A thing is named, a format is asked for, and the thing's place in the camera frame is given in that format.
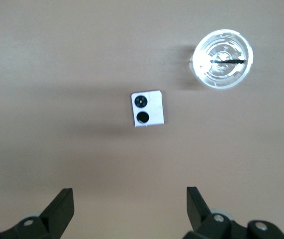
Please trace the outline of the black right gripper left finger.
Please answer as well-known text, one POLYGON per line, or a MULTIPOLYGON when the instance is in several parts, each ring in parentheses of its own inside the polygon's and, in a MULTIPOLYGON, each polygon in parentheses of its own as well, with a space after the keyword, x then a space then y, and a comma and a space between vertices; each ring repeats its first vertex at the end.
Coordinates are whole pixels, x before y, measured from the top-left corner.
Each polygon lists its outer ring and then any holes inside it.
POLYGON ((12 228, 1 232, 0 239, 59 239, 73 215, 73 190, 62 189, 39 216, 21 220, 12 228))

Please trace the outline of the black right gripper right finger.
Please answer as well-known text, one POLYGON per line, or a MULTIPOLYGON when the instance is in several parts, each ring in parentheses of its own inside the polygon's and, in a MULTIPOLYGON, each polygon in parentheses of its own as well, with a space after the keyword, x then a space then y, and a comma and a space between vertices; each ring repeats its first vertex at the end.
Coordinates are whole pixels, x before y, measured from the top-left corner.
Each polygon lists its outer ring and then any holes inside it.
POLYGON ((197 187, 187 187, 187 215, 192 231, 187 239, 229 239, 231 221, 221 213, 212 213, 197 187))

